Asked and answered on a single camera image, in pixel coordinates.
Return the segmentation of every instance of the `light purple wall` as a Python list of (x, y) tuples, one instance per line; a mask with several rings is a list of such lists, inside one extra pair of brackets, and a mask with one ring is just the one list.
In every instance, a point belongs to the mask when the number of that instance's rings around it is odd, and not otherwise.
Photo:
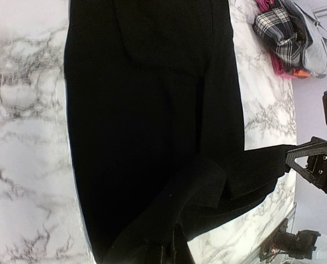
[[(313, 9), (327, 5), (327, 1), (312, 0), (309, 5)], [(327, 18), (322, 22), (327, 29)], [(312, 136), (327, 140), (327, 127), (322, 105), (322, 96), (327, 90), (327, 77), (325, 79), (296, 80), (293, 82), (293, 90), (298, 144), (310, 141)], [(327, 234), (327, 195), (299, 175), (297, 177), (296, 202), (298, 202), (298, 209), (295, 232), (310, 229)]]

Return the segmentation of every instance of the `gray fabric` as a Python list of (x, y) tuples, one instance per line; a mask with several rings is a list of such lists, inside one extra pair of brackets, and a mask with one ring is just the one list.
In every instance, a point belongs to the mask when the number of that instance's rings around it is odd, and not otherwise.
[(303, 52), (303, 66), (316, 74), (327, 74), (327, 47), (319, 32), (320, 21), (302, 0), (281, 0), (287, 11), (300, 18), (307, 31), (306, 46)]

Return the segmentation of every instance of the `gray marble veining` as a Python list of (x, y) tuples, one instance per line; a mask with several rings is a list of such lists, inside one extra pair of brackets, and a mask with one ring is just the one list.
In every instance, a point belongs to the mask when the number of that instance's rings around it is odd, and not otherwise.
[[(295, 144), (292, 86), (250, 28), (256, 5), (230, 5), (246, 149)], [(66, 0), (0, 0), (0, 264), (93, 263), (69, 154), (67, 26)], [(292, 172), (262, 205), (191, 241), (197, 264), (239, 263), (287, 215), (294, 188)]]

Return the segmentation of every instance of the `fold in fabric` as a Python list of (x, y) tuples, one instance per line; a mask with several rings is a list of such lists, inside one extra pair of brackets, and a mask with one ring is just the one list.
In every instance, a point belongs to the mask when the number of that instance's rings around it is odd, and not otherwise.
[[(293, 148), (280, 145), (232, 153), (222, 162), (197, 158), (178, 172), (149, 208), (120, 234), (103, 264), (193, 264), (187, 240), (262, 203), (274, 191), (277, 179), (289, 172), (286, 152)], [(217, 186), (220, 191), (213, 192), (207, 186)], [(180, 250), (175, 247), (177, 239)], [(153, 260), (152, 251), (160, 261), (146, 262)]]
[(301, 19), (303, 28), (307, 32), (302, 62), (304, 68), (318, 75), (327, 74), (327, 46), (319, 31), (320, 21), (302, 0), (281, 0), (287, 11)]
[[(257, 0), (257, 4), (261, 12), (267, 12), (274, 4), (274, 0)], [(277, 55), (270, 53), (270, 57), (272, 68), (277, 76), (284, 79), (297, 79), (297, 77), (286, 73), (284, 63)]]

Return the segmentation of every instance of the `black trousers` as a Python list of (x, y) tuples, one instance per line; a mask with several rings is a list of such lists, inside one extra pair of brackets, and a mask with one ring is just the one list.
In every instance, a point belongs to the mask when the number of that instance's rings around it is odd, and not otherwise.
[(244, 152), (232, 38), (227, 0), (71, 1), (68, 130), (98, 261), (126, 254), (109, 249), (135, 221), (141, 241), (167, 243), (176, 223), (193, 239), (287, 171), (292, 146)]

